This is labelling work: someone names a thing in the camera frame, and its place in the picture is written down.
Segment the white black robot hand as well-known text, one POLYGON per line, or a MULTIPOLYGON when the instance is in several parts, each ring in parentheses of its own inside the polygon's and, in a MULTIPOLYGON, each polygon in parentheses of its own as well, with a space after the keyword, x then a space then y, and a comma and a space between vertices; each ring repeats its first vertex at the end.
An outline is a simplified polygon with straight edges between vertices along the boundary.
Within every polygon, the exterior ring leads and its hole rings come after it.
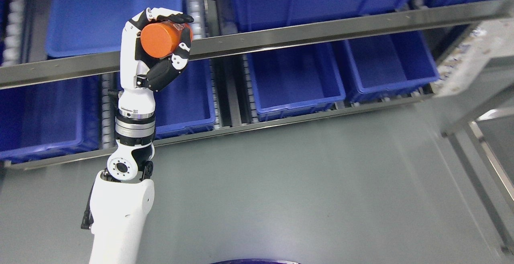
POLYGON ((120 48, 119 113, 130 119, 154 115, 154 93, 162 91, 181 75, 190 58, 194 22, 190 15, 166 8, 146 8, 130 18, 123 30, 120 48), (143 28, 158 23, 172 23, 180 35, 177 47, 163 57, 152 58, 141 43, 143 28))

